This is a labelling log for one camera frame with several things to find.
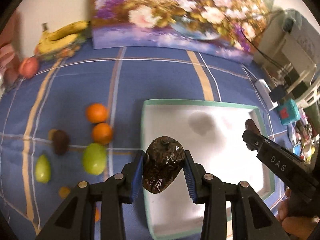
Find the white wall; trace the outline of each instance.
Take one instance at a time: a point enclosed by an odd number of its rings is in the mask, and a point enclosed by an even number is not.
[[[41,35],[41,24],[48,23],[51,31],[71,22],[89,20],[89,0],[23,0],[18,7],[20,26],[16,32],[16,49],[22,57],[30,57]],[[284,9],[294,8],[320,32],[307,6],[302,0],[275,0],[275,5]]]

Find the human hand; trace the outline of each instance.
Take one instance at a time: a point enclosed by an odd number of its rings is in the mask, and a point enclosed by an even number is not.
[[[288,198],[280,203],[276,218],[287,233],[297,236],[300,240],[306,240],[315,229],[319,222],[319,218],[288,217],[288,201],[291,190],[287,189],[285,195]]]

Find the floral painting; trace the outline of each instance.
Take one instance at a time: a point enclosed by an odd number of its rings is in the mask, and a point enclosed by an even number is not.
[[[96,49],[159,46],[246,61],[274,0],[91,0]]]

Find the metal bolt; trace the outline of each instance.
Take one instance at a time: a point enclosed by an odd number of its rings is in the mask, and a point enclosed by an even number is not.
[[[80,188],[84,188],[84,187],[86,187],[88,185],[88,183],[86,182],[86,181],[81,181],[81,182],[79,182],[79,184],[78,184],[78,186],[80,187]]]
[[[117,173],[115,174],[115,179],[123,179],[123,174],[122,173]]]
[[[210,173],[206,173],[206,174],[204,175],[204,178],[207,179],[207,180],[211,180],[211,179],[213,179],[213,175],[210,174]]]
[[[241,185],[242,187],[249,187],[249,183],[246,182],[246,181],[241,181],[241,182],[240,182],[240,185]]]

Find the green apple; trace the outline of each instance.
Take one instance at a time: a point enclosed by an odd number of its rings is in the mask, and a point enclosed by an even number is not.
[[[100,175],[106,167],[105,148],[99,143],[91,143],[84,150],[82,164],[84,170],[93,175]]]
[[[51,166],[47,156],[42,154],[36,163],[35,170],[36,181],[47,183],[51,179]]]

